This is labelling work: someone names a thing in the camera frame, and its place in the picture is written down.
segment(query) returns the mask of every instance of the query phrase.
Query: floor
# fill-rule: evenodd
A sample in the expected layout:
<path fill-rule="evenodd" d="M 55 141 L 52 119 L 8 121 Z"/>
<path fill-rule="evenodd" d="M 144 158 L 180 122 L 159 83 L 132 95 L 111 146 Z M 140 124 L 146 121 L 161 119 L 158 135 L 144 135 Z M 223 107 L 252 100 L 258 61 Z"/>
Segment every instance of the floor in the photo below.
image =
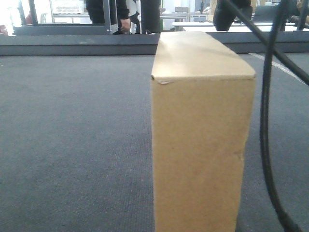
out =
<path fill-rule="evenodd" d="M 289 57 L 309 72 L 308 55 Z M 281 232 L 259 154 L 257 72 L 237 232 Z M 0 231 L 153 232 L 153 56 L 0 57 Z M 309 230 L 309 89 L 273 68 L 270 144 L 284 208 Z"/>

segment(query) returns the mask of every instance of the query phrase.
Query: black cable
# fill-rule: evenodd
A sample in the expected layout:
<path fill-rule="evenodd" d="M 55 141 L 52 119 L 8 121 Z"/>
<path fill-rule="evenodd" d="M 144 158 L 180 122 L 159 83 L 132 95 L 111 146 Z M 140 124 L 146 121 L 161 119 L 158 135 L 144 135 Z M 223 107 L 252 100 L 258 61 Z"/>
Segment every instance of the black cable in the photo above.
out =
<path fill-rule="evenodd" d="M 274 184 L 274 179 L 271 170 L 271 162 L 269 155 L 269 144 L 268 144 L 268 110 L 269 110 L 269 96 L 270 96 L 270 76 L 271 76 L 271 65 L 272 65 L 272 56 L 273 54 L 292 72 L 294 72 L 300 79 L 302 79 L 307 85 L 309 85 L 309 76 L 296 64 L 294 64 L 290 59 L 287 58 L 285 54 L 279 51 L 275 47 L 275 41 L 278 35 L 279 28 L 282 25 L 285 17 L 285 9 L 288 6 L 289 0 L 282 0 L 279 9 L 278 15 L 275 18 L 273 24 L 269 41 L 261 33 L 261 31 L 250 21 L 245 15 L 238 9 L 236 4 L 231 0 L 224 0 L 225 6 L 240 20 L 242 20 L 247 27 L 267 46 L 264 72 L 263 72 L 263 86 L 262 86 L 262 98 L 261 98 L 261 122 L 260 122 L 260 141 L 261 141 L 261 157 L 263 164 L 263 172 L 265 176 L 265 182 L 268 190 L 269 197 L 274 206 L 274 209 L 277 213 L 278 220 L 285 232 L 302 232 L 299 226 L 293 222 L 289 215 L 283 209 L 277 191 Z"/>
<path fill-rule="evenodd" d="M 271 64 L 274 53 L 274 46 L 278 31 L 281 27 L 282 21 L 285 17 L 285 9 L 287 8 L 289 0 L 282 0 L 279 4 L 278 14 L 272 26 L 267 45 L 267 52 L 265 54 L 264 71 L 263 71 L 263 84 L 262 84 L 262 98 L 261 98 L 261 121 L 260 121 L 260 141 L 261 141 L 261 157 L 263 164 L 263 172 L 265 182 L 269 193 L 270 200 L 277 213 L 278 220 L 285 232 L 301 232 L 299 226 L 292 221 L 289 215 L 283 209 L 278 193 L 276 191 L 273 174 L 271 170 L 271 161 L 269 155 L 268 143 L 268 110 L 269 110 L 269 96 L 270 96 L 270 77 L 271 77 Z"/>
<path fill-rule="evenodd" d="M 268 45 L 268 39 L 262 34 L 261 30 L 238 9 L 238 7 L 231 0 L 224 0 L 224 4 L 228 9 L 238 16 L 238 18 L 245 23 L 245 25 L 260 39 L 264 45 Z M 274 55 L 290 69 L 295 75 L 297 75 L 303 82 L 309 86 L 309 75 L 299 68 L 294 62 L 292 62 L 284 53 L 274 47 Z"/>

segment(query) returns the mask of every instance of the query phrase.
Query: hand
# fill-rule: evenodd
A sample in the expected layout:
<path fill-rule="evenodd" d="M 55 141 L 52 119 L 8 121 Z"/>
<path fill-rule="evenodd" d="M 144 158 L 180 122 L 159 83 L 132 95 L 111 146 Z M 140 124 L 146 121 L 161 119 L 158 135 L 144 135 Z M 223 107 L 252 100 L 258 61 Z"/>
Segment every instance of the hand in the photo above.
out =
<path fill-rule="evenodd" d="M 121 19 L 121 31 L 128 32 L 131 29 L 131 20 L 129 18 L 127 19 Z"/>

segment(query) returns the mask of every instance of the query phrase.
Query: white stripe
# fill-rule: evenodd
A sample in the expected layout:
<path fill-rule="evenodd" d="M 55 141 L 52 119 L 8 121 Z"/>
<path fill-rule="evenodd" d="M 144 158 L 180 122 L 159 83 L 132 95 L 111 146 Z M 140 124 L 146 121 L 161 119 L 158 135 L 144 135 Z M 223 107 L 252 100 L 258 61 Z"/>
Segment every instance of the white stripe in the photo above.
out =
<path fill-rule="evenodd" d="M 261 56 L 261 55 L 259 55 L 259 54 L 256 54 L 256 53 L 249 53 L 251 56 L 254 56 L 254 57 L 256 57 L 256 58 L 258 58 L 258 59 L 260 59 L 260 60 L 262 60 L 262 61 L 264 61 L 265 60 L 265 57 L 264 56 Z M 296 76 L 294 73 L 292 73 L 290 70 L 288 70 L 286 67 L 284 67 L 283 65 L 281 65 L 281 64 L 279 64 L 279 63 L 277 63 L 277 62 L 272 62 L 271 63 L 272 64 L 272 66 L 275 66 L 275 67 L 277 67 L 278 69 L 280 69 L 280 70 L 282 70 L 283 72 L 285 72 L 286 74 L 288 74 L 288 75 L 290 75 L 290 76 L 292 76 L 292 77 L 294 77 L 296 80 L 298 80 L 299 82 L 301 82 L 301 83 L 305 83 L 305 82 L 303 82 L 301 79 L 299 79 L 298 78 L 298 76 Z"/>

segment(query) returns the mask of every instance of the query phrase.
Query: box flap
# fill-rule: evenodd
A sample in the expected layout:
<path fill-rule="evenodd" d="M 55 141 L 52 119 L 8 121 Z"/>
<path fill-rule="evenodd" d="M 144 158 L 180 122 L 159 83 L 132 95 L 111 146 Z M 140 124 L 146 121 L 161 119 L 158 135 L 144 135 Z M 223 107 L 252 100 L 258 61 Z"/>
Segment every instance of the box flap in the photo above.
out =
<path fill-rule="evenodd" d="M 203 32 L 163 32 L 152 78 L 162 84 L 188 79 L 253 79 L 254 69 Z"/>

